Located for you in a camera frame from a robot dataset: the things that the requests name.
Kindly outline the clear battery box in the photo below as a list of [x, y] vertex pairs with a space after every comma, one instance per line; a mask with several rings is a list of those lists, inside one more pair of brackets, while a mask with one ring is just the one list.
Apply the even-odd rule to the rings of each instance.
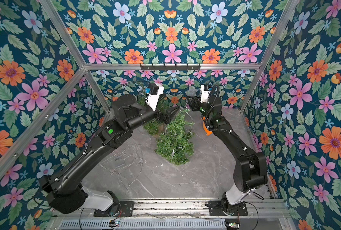
[[188, 98], [196, 98], [197, 97], [197, 93], [198, 93], [197, 89], [194, 88], [194, 87], [191, 87], [188, 90], [187, 97]]

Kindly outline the green christmas tree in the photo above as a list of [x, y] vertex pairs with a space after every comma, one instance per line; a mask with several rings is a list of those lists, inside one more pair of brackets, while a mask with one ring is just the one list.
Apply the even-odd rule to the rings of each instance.
[[[157, 104], [157, 108], [162, 112], [168, 108], [167, 97], [160, 97], [160, 102]], [[145, 95], [139, 94], [137, 96], [137, 102], [141, 105], [146, 107]], [[148, 132], [149, 135], [159, 138], [159, 136], [165, 131], [165, 124], [163, 122], [158, 122], [156, 119], [146, 123], [143, 125], [143, 128]]]
[[189, 109], [181, 110], [157, 139], [156, 154], [177, 166], [188, 163], [194, 154], [194, 143], [190, 141], [194, 123], [186, 120], [188, 115]]

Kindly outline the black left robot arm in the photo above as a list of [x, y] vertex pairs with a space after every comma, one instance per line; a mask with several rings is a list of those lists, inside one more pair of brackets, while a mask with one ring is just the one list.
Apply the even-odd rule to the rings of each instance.
[[81, 184], [82, 180], [107, 155], [127, 141], [134, 129], [154, 119], [168, 124], [180, 108], [152, 109], [149, 105], [138, 104], [134, 95], [126, 94], [114, 101], [112, 109], [114, 117], [92, 135], [80, 154], [54, 175], [39, 179], [41, 189], [48, 193], [48, 205], [55, 210], [69, 214], [78, 209], [95, 209], [108, 216], [116, 216], [120, 211], [116, 195], [112, 191], [89, 189]]

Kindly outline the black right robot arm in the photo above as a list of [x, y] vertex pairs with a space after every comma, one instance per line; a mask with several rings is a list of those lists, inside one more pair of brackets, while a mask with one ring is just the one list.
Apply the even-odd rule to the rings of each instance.
[[211, 96], [207, 102], [202, 102], [201, 97], [197, 96], [187, 96], [186, 99], [190, 109], [204, 117], [205, 129], [225, 144], [236, 161], [231, 189], [222, 195], [220, 205], [207, 204], [211, 209], [232, 215], [245, 206], [243, 200], [248, 194], [268, 183], [265, 156], [246, 145], [233, 130], [222, 114], [218, 96]]

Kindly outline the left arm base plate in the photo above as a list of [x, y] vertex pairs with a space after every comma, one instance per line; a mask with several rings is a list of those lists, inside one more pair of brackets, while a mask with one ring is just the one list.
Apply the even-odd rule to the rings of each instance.
[[94, 217], [131, 217], [134, 211], [133, 201], [115, 202], [106, 211], [96, 209]]

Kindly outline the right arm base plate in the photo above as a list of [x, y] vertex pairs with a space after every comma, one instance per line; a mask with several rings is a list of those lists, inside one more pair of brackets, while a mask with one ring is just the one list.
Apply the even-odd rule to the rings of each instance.
[[208, 208], [210, 216], [248, 216], [245, 202], [231, 205], [225, 200], [210, 200], [205, 206]]

